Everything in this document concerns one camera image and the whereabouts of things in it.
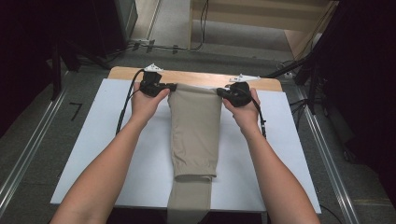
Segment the cable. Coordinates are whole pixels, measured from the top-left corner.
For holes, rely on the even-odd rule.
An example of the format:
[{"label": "cable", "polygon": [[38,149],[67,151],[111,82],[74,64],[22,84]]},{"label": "cable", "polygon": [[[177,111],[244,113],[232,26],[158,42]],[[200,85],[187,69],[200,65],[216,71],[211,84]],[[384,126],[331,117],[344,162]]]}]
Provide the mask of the cable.
[{"label": "cable", "polygon": [[209,0],[206,0],[204,4],[204,8],[201,13],[201,19],[200,19],[200,24],[201,24],[201,43],[199,46],[197,46],[194,49],[183,49],[183,48],[178,48],[178,47],[170,47],[170,46],[161,46],[161,45],[145,45],[145,44],[140,44],[139,46],[145,47],[145,48],[151,48],[151,49],[170,49],[170,50],[183,50],[183,51],[197,51],[199,50],[202,45],[205,43],[205,27],[206,27],[206,18],[207,18],[207,11],[209,9]]},{"label": "cable", "polygon": [[279,70],[279,69],[281,69],[281,68],[284,68],[284,67],[285,67],[285,63],[294,63],[294,62],[296,62],[296,61],[295,61],[295,60],[287,60],[287,61],[285,61],[285,62],[278,63],[278,64],[276,65],[276,68],[277,68],[277,70]]},{"label": "cable", "polygon": [[262,135],[266,138],[267,137],[267,133],[265,132],[265,125],[264,125],[266,120],[262,117],[262,108],[257,103],[257,101],[251,96],[251,94],[245,92],[244,90],[242,90],[240,88],[235,88],[235,89],[238,90],[238,91],[241,91],[242,93],[244,93],[253,102],[254,106],[256,107],[257,111],[259,112],[260,124],[261,124],[261,128],[262,128]]},{"label": "cable", "polygon": [[306,106],[308,105],[308,100],[307,99],[299,100],[297,102],[290,103],[290,106],[297,105],[297,104],[299,104],[299,105],[296,108],[294,108],[293,110],[291,110],[291,115],[294,116],[294,114],[297,112],[297,120],[295,121],[295,125],[296,125],[296,130],[298,132],[298,129],[300,126],[300,119],[301,119],[301,116],[303,115],[303,112],[304,112]]},{"label": "cable", "polygon": [[325,210],[327,210],[328,212],[330,212],[335,218],[337,218],[337,220],[338,220],[338,222],[339,223],[341,223],[341,224],[343,224],[343,222],[341,221],[341,219],[334,213],[334,212],[332,212],[332,210],[330,210],[329,208],[327,208],[327,207],[325,207],[325,206],[323,206],[323,205],[319,205],[320,207],[322,207],[322,208],[324,208]]},{"label": "cable", "polygon": [[124,117],[124,115],[125,115],[125,109],[126,109],[126,106],[127,106],[128,103],[129,103],[129,100],[131,99],[131,97],[132,97],[135,93],[137,93],[138,91],[140,91],[140,89],[139,89],[139,90],[137,90],[137,91],[134,91],[134,92],[131,94],[132,88],[134,87],[134,82],[136,81],[137,76],[138,76],[141,72],[144,72],[144,71],[145,71],[144,69],[140,69],[139,71],[137,71],[136,74],[134,74],[134,78],[132,79],[131,86],[129,87],[129,90],[128,90],[128,94],[126,95],[124,107],[123,107],[123,109],[121,110],[121,113],[120,113],[119,123],[117,124],[116,135],[120,132],[120,128],[121,128],[121,125],[122,125],[123,117]]}]

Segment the wrist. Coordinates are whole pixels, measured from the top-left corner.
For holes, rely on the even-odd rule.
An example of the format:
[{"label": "wrist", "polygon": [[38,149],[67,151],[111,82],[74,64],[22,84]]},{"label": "wrist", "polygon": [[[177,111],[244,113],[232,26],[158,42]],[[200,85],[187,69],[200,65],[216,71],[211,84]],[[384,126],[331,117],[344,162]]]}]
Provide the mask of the wrist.
[{"label": "wrist", "polygon": [[137,129],[143,130],[146,125],[148,124],[148,121],[145,119],[137,118],[136,116],[132,116],[129,118],[128,122],[126,125],[128,126],[133,126]]},{"label": "wrist", "polygon": [[260,131],[259,126],[257,124],[241,127],[241,133],[246,138],[249,138],[249,137],[254,136],[256,134],[262,134],[262,132]]}]

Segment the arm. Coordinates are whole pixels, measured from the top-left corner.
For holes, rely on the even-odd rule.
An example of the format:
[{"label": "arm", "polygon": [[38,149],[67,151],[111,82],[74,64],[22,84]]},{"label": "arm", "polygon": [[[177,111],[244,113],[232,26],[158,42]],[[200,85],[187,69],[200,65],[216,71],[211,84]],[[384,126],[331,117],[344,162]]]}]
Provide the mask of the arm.
[{"label": "arm", "polygon": [[111,143],[82,172],[67,192],[51,223],[106,223],[122,189],[137,140],[158,103],[169,93],[152,98],[138,91],[134,113]]},{"label": "arm", "polygon": [[[250,92],[259,104],[257,92],[254,89]],[[253,103],[242,107],[233,107],[225,99],[223,103],[233,113],[236,123],[247,139],[262,199],[272,221],[319,223],[303,187],[262,136],[257,125],[258,112]]]}]

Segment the pants leg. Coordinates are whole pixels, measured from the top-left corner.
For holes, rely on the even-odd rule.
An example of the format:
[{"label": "pants leg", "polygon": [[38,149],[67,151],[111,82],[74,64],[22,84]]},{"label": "pants leg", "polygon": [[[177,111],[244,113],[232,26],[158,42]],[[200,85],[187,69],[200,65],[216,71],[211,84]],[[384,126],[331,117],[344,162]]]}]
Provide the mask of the pants leg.
[{"label": "pants leg", "polygon": [[221,98],[215,90],[177,84],[169,96],[174,183],[168,223],[198,223],[210,209],[219,155]]}]

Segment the white surface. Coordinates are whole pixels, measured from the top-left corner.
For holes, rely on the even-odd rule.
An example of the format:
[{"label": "white surface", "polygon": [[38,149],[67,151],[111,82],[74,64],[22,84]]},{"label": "white surface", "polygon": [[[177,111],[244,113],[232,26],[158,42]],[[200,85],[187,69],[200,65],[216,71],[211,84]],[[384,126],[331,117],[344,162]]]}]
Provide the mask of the white surface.
[{"label": "white surface", "polygon": [[[64,168],[51,203],[60,203],[83,169],[115,136],[120,111],[130,81],[104,79]],[[318,198],[312,184],[300,139],[284,92],[259,91],[262,113],[267,120],[267,139],[279,158],[302,183],[317,213]],[[131,116],[125,113],[124,123]],[[170,157],[171,115],[162,100],[154,117],[141,133],[129,174],[116,205],[166,208],[172,188]],[[245,138],[232,114],[221,110],[219,162],[212,184],[212,210],[265,210]]]},{"label": "white surface", "polygon": [[259,80],[260,77],[252,77],[252,76],[246,76],[246,75],[239,75],[238,77],[233,77],[230,78],[231,82],[244,82],[244,81],[251,81],[251,80]]},{"label": "white surface", "polygon": [[161,71],[163,71],[163,69],[159,68],[154,63],[152,63],[151,65],[149,65],[145,68],[145,71],[146,72],[161,72]]}]

